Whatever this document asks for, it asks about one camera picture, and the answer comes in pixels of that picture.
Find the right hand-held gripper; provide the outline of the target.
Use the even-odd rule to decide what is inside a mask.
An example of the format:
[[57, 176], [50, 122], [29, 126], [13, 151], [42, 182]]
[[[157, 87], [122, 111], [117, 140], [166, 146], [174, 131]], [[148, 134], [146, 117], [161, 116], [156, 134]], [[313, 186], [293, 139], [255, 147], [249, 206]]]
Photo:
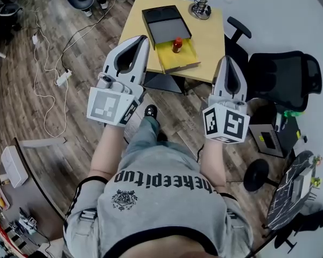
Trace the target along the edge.
[[208, 107], [202, 111], [207, 139], [225, 144], [245, 141], [250, 121], [246, 94], [247, 83], [239, 65], [224, 56], [217, 64]]

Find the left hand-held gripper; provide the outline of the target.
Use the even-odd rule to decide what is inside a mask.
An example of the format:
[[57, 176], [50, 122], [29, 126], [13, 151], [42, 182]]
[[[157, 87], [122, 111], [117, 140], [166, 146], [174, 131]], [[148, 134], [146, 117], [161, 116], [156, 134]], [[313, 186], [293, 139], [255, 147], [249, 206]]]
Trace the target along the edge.
[[150, 41], [146, 35], [125, 40], [110, 51], [97, 85], [90, 89], [88, 119], [126, 126], [143, 100], [142, 78], [149, 51]]

